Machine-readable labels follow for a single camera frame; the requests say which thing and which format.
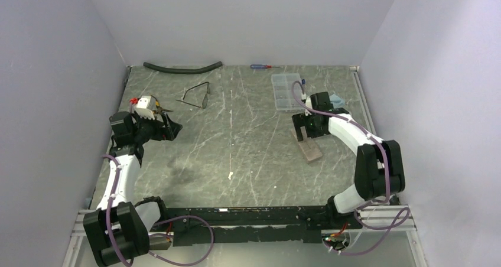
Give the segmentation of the light blue cleaning cloth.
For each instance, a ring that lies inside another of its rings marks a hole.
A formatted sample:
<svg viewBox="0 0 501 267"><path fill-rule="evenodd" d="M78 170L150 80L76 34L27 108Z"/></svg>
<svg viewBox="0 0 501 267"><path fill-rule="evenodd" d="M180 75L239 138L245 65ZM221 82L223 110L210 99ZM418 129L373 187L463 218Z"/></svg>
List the light blue cleaning cloth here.
<svg viewBox="0 0 501 267"><path fill-rule="evenodd" d="M329 99L330 99L330 103L333 105L334 108L342 108L346 104L345 100L336 94L330 95Z"/></svg>

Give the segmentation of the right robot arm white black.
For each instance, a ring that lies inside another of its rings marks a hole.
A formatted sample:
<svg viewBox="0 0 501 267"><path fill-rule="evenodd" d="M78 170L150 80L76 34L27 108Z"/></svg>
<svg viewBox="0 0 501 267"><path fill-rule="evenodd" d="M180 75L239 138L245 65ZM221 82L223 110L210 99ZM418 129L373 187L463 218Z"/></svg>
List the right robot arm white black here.
<svg viewBox="0 0 501 267"><path fill-rule="evenodd" d="M353 184L333 196L333 206L325 221L334 229L347 222L348 213L370 201L383 203L405 188L401 149L394 140L386 141L370 133L343 108L335 108L327 92L297 99L304 113L292 116L299 143L326 135L341 140L356 156Z"/></svg>

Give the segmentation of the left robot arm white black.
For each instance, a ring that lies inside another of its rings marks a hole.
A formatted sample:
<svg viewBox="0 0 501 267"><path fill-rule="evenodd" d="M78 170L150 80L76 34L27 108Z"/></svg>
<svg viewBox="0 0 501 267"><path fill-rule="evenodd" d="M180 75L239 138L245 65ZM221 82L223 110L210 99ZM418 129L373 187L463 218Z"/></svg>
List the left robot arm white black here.
<svg viewBox="0 0 501 267"><path fill-rule="evenodd" d="M95 211L84 216L83 227L98 266L122 263L149 251L149 231L160 232L169 215L160 197L131 202L148 141L173 141L182 125L163 112L160 119L146 119L121 111L109 118L112 146L103 156L109 161L109 179Z"/></svg>

